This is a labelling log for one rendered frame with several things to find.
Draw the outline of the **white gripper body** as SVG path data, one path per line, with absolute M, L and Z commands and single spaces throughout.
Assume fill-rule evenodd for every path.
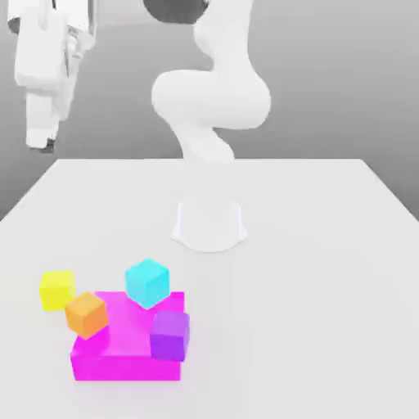
M 55 92 L 65 75 L 68 26 L 65 14 L 51 9 L 39 26 L 37 8 L 27 8 L 20 18 L 15 56 L 15 81 L 20 87 Z

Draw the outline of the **small yellow cube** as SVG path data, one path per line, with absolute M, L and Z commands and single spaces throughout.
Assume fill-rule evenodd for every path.
M 47 271 L 43 274 L 39 295 L 43 310 L 64 310 L 75 298 L 75 279 L 71 270 Z

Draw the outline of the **small cyan cube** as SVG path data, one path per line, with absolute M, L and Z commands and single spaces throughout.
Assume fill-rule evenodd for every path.
M 170 295 L 169 269 L 144 259 L 124 274 L 127 296 L 144 309 L 151 309 Z

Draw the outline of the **small orange cube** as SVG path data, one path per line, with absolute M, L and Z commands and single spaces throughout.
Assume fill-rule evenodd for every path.
M 65 307 L 68 328 L 87 340 L 108 325 L 106 303 L 90 292 L 84 292 Z

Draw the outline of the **small purple cube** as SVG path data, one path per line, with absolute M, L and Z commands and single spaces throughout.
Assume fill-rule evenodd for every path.
M 190 340 L 188 313 L 159 311 L 150 332 L 151 356 L 160 360 L 183 362 Z

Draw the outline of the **large magenta box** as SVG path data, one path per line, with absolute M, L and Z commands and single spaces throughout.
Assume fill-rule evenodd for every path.
M 98 291 L 108 326 L 85 340 L 78 337 L 70 352 L 77 381 L 178 381 L 182 360 L 154 358 L 150 335 L 160 311 L 185 311 L 185 295 L 175 291 L 151 309 L 144 309 L 123 291 Z

